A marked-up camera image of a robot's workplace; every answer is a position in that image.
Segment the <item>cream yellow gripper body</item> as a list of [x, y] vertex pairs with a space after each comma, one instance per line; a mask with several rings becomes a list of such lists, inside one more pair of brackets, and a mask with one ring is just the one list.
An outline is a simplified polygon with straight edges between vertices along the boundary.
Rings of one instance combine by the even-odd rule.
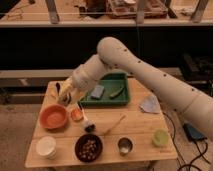
[[77, 100], [77, 89], [73, 86], [73, 80], [68, 78], [62, 83], [57, 102], [59, 104], [74, 104]]

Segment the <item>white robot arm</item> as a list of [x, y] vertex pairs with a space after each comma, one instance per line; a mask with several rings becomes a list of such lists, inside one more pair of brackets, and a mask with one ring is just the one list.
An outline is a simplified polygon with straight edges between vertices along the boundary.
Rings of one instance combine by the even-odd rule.
[[77, 67], [62, 83], [58, 102], [76, 103], [114, 68], [131, 73], [213, 141], [213, 98], [140, 60], [114, 37], [101, 39], [97, 44], [97, 53]]

